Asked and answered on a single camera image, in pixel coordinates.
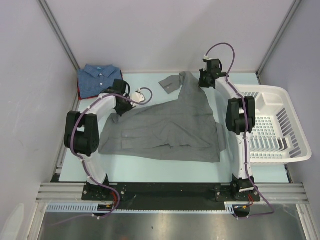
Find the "grey long sleeve shirt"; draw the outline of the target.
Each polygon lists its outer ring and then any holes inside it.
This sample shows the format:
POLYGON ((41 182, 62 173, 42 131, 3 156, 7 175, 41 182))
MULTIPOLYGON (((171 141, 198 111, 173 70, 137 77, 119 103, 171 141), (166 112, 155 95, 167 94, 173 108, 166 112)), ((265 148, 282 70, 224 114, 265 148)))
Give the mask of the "grey long sleeve shirt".
POLYGON ((141 158, 218 163, 226 148, 206 93, 189 71, 159 82, 173 101, 112 113, 101 132, 98 152, 141 158))

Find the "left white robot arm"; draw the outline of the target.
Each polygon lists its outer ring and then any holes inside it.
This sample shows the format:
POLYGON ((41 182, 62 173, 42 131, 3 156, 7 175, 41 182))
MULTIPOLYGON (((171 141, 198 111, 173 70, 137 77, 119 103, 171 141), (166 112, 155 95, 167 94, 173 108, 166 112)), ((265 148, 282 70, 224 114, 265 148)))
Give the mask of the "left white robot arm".
POLYGON ((134 104, 130 92, 131 87, 126 81, 116 79, 83 111, 72 110, 66 116, 64 145, 79 159, 87 182, 95 185, 93 194, 100 200, 110 196, 111 188, 104 184, 107 173, 102 169, 102 164, 92 157, 100 145, 99 121, 112 111, 122 116, 132 110, 134 104))

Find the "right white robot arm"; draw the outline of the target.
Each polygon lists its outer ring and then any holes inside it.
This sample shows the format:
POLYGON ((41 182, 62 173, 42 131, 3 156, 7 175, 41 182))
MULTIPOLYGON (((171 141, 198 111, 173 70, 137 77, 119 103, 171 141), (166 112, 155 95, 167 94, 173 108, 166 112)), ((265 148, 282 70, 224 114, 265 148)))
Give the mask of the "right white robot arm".
POLYGON ((223 72, 219 59, 203 57, 206 67, 200 69, 199 87, 214 88, 226 100, 225 127, 229 134, 228 146, 234 159, 234 170, 229 190, 232 200, 248 201, 254 194, 255 183, 251 170, 250 140, 256 124, 255 99, 243 96, 223 72))

